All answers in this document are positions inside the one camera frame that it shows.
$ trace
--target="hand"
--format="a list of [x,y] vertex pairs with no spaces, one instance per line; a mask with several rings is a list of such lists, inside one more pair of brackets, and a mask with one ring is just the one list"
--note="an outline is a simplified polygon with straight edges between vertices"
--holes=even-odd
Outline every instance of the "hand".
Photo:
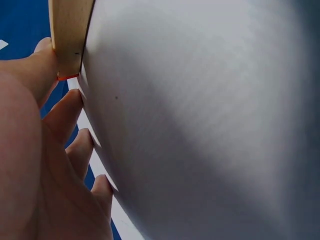
[[71,90],[41,120],[57,85],[50,38],[31,56],[0,61],[0,239],[111,240],[112,188],[84,185],[93,141],[82,129],[65,150],[83,107]]

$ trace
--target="blue surface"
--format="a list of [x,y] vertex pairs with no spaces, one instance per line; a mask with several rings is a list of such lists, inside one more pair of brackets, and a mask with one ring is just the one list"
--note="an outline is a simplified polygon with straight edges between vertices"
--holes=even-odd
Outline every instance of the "blue surface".
[[[42,38],[49,36],[48,0],[1,0],[0,40],[6,41],[9,45],[0,50],[0,60],[27,57],[33,53]],[[68,90],[67,82],[60,82],[40,110],[41,116],[45,116]],[[77,132],[78,127],[73,131],[66,147],[75,139]],[[92,188],[94,179],[89,167],[84,181],[89,189]],[[120,240],[113,222],[111,222],[111,227],[114,240]]]

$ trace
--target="gray surface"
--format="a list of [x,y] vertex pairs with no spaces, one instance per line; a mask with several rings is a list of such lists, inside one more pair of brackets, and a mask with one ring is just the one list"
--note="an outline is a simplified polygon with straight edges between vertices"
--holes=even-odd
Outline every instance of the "gray surface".
[[80,85],[146,239],[320,239],[317,10],[96,0]]

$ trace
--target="orange tape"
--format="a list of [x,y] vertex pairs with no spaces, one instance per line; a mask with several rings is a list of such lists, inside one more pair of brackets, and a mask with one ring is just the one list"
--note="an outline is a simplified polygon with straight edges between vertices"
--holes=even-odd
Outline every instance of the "orange tape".
[[59,81],[65,81],[65,80],[68,80],[68,79],[73,79],[73,78],[76,78],[79,76],[79,73],[78,74],[75,74],[75,75],[71,75],[71,76],[64,76],[64,77],[58,77],[58,80]]

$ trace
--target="wooden strip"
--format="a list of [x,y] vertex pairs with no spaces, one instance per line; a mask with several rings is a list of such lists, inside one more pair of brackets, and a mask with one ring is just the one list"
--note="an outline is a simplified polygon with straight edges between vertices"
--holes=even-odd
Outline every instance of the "wooden strip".
[[58,77],[80,72],[94,0],[49,0],[52,46],[58,58]]

